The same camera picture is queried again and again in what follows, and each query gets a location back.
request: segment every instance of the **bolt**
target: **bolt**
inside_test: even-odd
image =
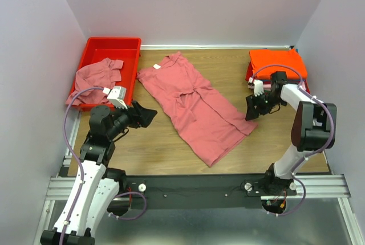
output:
[[[246,191],[248,191],[248,192],[252,191],[252,184],[251,183],[246,183],[244,187],[245,187]]]
[[[290,183],[289,188],[290,190],[295,191],[297,189],[297,185],[294,182],[292,182]]]

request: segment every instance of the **gray floor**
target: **gray floor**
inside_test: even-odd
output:
[[[297,203],[289,200],[289,208]],[[64,204],[56,203],[51,225]],[[96,245],[351,244],[337,199],[307,199],[279,218],[244,208],[148,210],[126,222],[104,216],[95,239]]]

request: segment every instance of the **folded orange cloth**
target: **folded orange cloth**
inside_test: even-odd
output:
[[[297,70],[303,79],[307,78],[307,70],[303,59],[294,49],[289,51],[251,50],[250,57],[253,73],[269,64],[283,64]],[[256,75],[256,78],[270,80],[270,75],[275,71],[285,71],[288,79],[299,79],[295,72],[283,67],[265,68]]]

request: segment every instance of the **red plastic bin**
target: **red plastic bin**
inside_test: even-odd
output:
[[[127,89],[124,102],[128,105],[132,102],[133,89],[135,87],[138,60],[141,50],[140,38],[117,38],[117,37],[91,37],[88,39],[84,53],[81,57],[78,70],[89,64],[100,62],[105,58],[112,60],[122,60],[123,67],[120,70],[121,81],[117,81],[116,85],[120,85]],[[75,80],[72,84],[70,94],[75,91]],[[90,111],[98,104],[80,104],[74,105],[78,110]]]

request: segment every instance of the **screw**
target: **screw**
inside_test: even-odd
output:
[[[249,183],[249,182],[246,183],[244,187],[245,187],[245,190],[246,191],[248,191],[248,192],[251,192],[252,191],[252,184],[251,183]]]

